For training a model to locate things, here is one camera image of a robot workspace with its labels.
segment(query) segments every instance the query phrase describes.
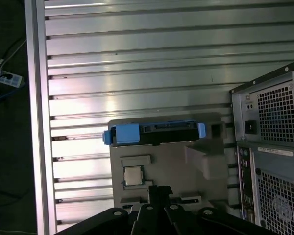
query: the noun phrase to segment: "power strip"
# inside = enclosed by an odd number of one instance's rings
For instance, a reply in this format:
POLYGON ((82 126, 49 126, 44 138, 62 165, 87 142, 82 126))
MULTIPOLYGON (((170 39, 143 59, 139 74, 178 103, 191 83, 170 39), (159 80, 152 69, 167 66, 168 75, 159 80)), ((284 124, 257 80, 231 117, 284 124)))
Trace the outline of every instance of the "power strip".
POLYGON ((16 75, 16 74, 13 74, 13 73, 10 73, 10 72, 6 72, 6 71, 2 71, 2 74, 10 74, 12 75, 13 77, 11 79, 6 79, 6 77, 1 77, 0 78, 0 83, 3 83, 3 84, 6 84, 6 85, 9 85, 9 86, 12 86, 12 87, 20 87, 21 83, 22 83, 22 76, 19 76, 19 75, 16 75))

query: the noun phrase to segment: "metal frame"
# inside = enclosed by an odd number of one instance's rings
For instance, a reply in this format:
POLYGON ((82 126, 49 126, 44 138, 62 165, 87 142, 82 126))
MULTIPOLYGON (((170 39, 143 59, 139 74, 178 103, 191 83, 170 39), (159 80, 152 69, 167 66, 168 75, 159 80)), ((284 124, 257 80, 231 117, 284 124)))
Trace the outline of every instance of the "metal frame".
POLYGON ((56 233, 44 1, 25 1, 38 234, 56 233))
POLYGON ((25 4, 38 234, 113 205, 109 121, 218 112, 235 164, 228 91, 294 60, 294 1, 25 4))

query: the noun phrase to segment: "perforated metal mesh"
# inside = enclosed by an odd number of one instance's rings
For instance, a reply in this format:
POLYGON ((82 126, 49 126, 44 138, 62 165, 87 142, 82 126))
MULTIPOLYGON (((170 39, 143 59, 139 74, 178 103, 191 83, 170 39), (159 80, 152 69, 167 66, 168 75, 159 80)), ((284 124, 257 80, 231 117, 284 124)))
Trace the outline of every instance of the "perforated metal mesh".
POLYGON ((293 183, 262 172, 258 179, 261 217, 267 229, 294 235, 293 183))
POLYGON ((265 141, 294 141, 294 106, 288 87, 259 94, 261 138, 265 141))

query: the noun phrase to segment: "white sticker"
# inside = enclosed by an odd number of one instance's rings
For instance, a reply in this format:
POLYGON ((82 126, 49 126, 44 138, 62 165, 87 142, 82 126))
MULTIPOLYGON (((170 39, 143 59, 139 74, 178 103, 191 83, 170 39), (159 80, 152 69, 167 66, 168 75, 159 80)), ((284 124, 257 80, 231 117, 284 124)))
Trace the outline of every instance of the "white sticker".
POLYGON ((257 150, 259 152, 273 153, 273 154, 289 156, 289 157, 293 156, 293 152, 291 151, 285 151, 285 150, 279 150, 279 149, 273 149, 273 148, 260 148, 260 147, 258 147, 257 150))

